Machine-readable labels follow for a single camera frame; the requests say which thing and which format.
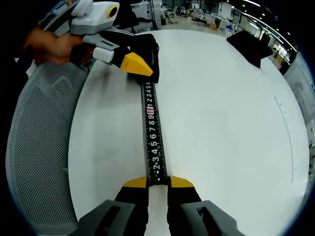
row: white tabletop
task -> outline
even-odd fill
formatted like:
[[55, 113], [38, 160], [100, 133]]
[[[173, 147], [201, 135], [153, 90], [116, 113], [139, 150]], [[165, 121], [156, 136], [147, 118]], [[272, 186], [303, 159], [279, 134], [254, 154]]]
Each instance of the white tabletop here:
[[[274, 236], [295, 217], [308, 178], [308, 140], [298, 103], [276, 67], [248, 63], [225, 38], [189, 30], [152, 33], [167, 170], [191, 181], [249, 236]], [[292, 153], [279, 97], [291, 124]], [[77, 218], [145, 176], [140, 86], [97, 61], [70, 135], [69, 182]], [[150, 188], [146, 235], [169, 235], [167, 188]]]

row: measuring tape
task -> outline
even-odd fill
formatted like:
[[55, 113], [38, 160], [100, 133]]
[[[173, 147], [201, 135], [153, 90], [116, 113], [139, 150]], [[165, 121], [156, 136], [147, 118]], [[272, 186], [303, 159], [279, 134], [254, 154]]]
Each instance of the measuring tape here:
[[162, 130], [154, 82], [142, 82], [144, 148], [149, 186], [167, 185]]

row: printed numbers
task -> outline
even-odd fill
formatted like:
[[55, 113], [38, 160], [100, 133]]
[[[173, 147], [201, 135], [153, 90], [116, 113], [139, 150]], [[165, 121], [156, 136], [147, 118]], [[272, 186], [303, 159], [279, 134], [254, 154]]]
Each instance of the printed numbers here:
[[153, 107], [147, 107], [147, 114], [148, 115], [153, 115], [154, 114], [154, 109], [153, 109]]

